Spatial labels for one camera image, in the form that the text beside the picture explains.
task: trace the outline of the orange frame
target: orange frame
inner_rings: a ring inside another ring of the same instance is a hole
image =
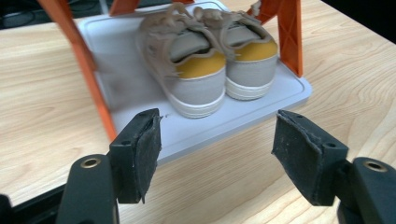
[[[81,36],[67,4],[67,0],[38,0],[53,21],[56,21],[69,39],[79,66],[87,82],[92,98],[104,123],[110,140],[117,132],[106,106],[105,99],[95,79],[96,64]],[[174,0],[191,4],[193,0]],[[133,13],[139,0],[115,0],[109,11],[110,16]],[[297,76],[303,76],[303,45],[301,28],[301,0],[261,0],[260,13],[256,17],[262,24],[274,16],[278,19],[280,60]]]

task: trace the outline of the table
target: table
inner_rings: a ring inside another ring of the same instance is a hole
[[[223,0],[231,10],[253,1]],[[318,0],[303,0],[304,77],[292,111],[396,166],[396,46]],[[264,27],[277,38],[276,20]],[[276,118],[158,168],[146,204],[121,223],[337,223],[311,206],[271,155]],[[73,161],[108,151],[74,54],[56,24],[0,31],[0,191],[14,205],[65,183]]]

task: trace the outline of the pair of shoes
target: pair of shoes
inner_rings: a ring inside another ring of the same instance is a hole
[[[187,118],[217,111],[225,92],[237,100],[260,98],[275,75],[277,44],[245,12],[196,7],[192,16],[174,3],[143,19],[136,45],[172,106]]]

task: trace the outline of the dark background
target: dark background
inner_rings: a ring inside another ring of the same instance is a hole
[[[396,43],[396,0],[322,1]],[[102,14],[99,0],[68,0],[68,3],[75,18]],[[106,0],[106,3],[111,6],[112,0]],[[0,0],[0,29],[49,21],[50,18],[36,0]]]

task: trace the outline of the yellow patch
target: yellow patch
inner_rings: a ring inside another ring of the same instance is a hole
[[[180,78],[204,77],[218,72],[225,66],[225,56],[216,51],[209,58],[189,58],[186,62],[176,67]]]
[[[234,52],[236,61],[259,61],[276,55],[277,44],[274,40],[267,43],[250,43],[241,49],[236,49]]]

